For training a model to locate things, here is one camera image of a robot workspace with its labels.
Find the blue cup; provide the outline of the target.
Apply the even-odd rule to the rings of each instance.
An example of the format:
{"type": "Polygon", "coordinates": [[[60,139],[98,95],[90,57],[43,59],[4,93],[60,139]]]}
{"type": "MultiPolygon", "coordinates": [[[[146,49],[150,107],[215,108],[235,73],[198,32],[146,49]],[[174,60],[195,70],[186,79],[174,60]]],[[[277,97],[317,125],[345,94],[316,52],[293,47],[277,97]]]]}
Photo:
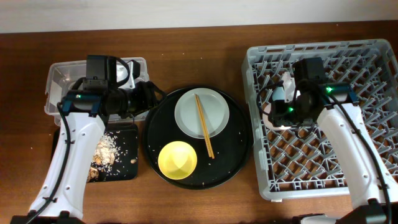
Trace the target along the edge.
{"type": "Polygon", "coordinates": [[[273,90],[272,93],[272,100],[273,101],[277,101],[277,100],[285,100],[285,91],[284,88],[282,86],[278,86],[277,88],[275,88],[273,90]]]}

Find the yellow bowl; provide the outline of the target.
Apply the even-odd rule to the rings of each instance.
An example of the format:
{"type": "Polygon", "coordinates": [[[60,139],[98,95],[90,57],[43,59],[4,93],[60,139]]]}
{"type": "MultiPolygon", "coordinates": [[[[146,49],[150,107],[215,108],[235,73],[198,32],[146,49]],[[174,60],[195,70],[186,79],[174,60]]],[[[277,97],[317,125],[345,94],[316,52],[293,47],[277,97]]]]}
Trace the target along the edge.
{"type": "Polygon", "coordinates": [[[197,154],[186,142],[174,141],[166,144],[159,153],[157,163],[163,175],[172,180],[190,176],[197,166],[197,154]]]}

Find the pink cup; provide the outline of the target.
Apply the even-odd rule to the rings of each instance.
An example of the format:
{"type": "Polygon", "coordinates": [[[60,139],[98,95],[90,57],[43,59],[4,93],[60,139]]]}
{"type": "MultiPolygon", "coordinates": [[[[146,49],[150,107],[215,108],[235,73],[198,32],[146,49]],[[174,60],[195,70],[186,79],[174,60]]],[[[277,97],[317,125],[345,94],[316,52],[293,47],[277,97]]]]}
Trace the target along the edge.
{"type": "MultiPolygon", "coordinates": [[[[271,111],[271,104],[268,104],[267,106],[265,106],[264,111],[266,113],[269,113],[271,111]]],[[[262,115],[262,120],[263,120],[266,128],[273,130],[273,131],[284,131],[284,130],[288,130],[291,128],[291,126],[279,126],[279,127],[273,126],[273,124],[269,121],[269,116],[266,114],[262,115]]]]}

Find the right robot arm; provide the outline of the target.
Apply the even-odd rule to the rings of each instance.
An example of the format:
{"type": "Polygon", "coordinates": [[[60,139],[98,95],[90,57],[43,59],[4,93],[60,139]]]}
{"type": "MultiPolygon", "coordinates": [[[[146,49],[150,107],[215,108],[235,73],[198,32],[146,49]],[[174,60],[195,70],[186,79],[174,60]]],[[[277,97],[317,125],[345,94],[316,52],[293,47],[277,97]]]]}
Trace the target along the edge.
{"type": "Polygon", "coordinates": [[[320,57],[293,64],[294,111],[313,119],[330,142],[348,184],[352,211],[335,223],[397,223],[397,182],[383,163],[351,85],[331,83],[320,57]]]}

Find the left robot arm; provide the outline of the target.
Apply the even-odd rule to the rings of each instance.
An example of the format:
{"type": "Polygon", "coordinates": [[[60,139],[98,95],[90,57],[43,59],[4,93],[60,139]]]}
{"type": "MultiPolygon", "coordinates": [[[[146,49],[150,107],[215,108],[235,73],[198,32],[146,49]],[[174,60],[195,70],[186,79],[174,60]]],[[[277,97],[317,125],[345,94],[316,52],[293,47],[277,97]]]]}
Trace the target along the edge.
{"type": "Polygon", "coordinates": [[[134,118],[165,95],[150,81],[124,87],[140,74],[136,60],[87,56],[86,75],[57,103],[60,134],[44,184],[28,214],[14,215],[11,223],[82,223],[86,179],[109,117],[134,118]]]}

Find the grey dishwasher rack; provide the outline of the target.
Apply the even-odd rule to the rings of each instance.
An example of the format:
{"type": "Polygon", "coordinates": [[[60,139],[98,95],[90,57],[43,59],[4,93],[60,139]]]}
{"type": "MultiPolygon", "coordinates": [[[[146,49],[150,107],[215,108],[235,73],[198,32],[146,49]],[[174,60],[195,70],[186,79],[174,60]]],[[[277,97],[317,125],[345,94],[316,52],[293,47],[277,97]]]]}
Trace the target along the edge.
{"type": "Polygon", "coordinates": [[[251,47],[242,74],[262,198],[397,201],[397,59],[388,41],[251,47]]]}

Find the clear plastic bin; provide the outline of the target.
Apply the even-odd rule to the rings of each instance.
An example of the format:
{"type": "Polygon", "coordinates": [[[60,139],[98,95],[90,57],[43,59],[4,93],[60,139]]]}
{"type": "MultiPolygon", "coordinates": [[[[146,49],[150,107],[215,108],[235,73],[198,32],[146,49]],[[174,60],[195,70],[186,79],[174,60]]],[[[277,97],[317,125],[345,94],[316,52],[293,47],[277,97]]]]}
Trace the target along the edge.
{"type": "MultiPolygon", "coordinates": [[[[148,82],[149,74],[147,71],[146,60],[142,57],[125,57],[122,58],[130,67],[131,77],[129,81],[124,84],[121,88],[128,89],[134,88],[138,82],[148,82]],[[133,62],[132,60],[140,64],[140,76],[134,78],[133,73],[133,62]]],[[[45,94],[47,95],[47,101],[44,107],[44,111],[54,117],[54,123],[60,126],[61,117],[59,115],[56,104],[61,102],[62,98],[71,89],[74,83],[81,77],[86,77],[86,61],[78,60],[71,62],[59,62],[54,63],[50,66],[49,74],[47,77],[47,84],[45,94]]]]}

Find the white plate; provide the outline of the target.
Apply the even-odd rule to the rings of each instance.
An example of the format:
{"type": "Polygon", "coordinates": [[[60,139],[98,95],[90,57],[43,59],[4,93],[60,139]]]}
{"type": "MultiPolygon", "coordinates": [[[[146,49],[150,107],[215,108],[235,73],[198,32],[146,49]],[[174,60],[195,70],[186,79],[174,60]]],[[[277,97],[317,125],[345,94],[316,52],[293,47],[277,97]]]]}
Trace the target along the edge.
{"type": "Polygon", "coordinates": [[[203,139],[203,131],[195,96],[200,99],[210,137],[220,134],[229,120],[229,106],[225,98],[209,88],[194,88],[184,93],[175,106],[177,126],[188,136],[203,139]]]}

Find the round black tray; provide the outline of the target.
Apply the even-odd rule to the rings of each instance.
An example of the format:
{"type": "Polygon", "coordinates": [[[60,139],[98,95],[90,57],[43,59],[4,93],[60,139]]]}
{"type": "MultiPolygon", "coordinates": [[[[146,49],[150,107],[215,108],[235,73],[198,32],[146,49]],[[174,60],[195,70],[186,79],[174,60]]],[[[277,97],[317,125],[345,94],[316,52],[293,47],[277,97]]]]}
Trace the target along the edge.
{"type": "Polygon", "coordinates": [[[227,102],[229,120],[221,133],[211,138],[215,158],[208,157],[205,141],[190,137],[177,126],[174,109],[179,98],[194,86],[175,90],[167,95],[157,108],[150,110],[146,117],[142,134],[144,154],[150,166],[165,181],[184,189],[209,189],[223,184],[238,173],[249,157],[252,148],[250,119],[227,93],[212,87],[227,102]],[[191,145],[197,154],[197,166],[188,177],[173,180],[160,171],[158,156],[162,148],[170,142],[183,141],[191,145]]]}

